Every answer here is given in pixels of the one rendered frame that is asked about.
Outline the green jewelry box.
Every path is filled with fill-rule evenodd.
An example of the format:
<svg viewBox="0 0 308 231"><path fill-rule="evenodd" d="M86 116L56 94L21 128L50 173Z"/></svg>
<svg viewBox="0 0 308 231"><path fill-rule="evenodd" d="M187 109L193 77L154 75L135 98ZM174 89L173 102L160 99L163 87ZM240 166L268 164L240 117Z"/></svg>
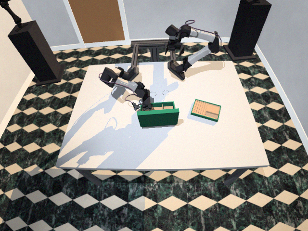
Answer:
<svg viewBox="0 0 308 231"><path fill-rule="evenodd" d="M174 101L151 103L152 109L137 112L140 127L167 126L178 124L179 108L175 108Z"/></svg>

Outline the green divided tray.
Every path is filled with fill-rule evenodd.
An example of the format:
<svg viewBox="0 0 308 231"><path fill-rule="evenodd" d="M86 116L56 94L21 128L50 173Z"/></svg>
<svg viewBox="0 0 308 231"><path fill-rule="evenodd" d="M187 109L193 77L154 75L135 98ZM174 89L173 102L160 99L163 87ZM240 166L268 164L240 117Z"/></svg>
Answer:
<svg viewBox="0 0 308 231"><path fill-rule="evenodd" d="M195 99L191 115L218 122L221 105Z"/></svg>

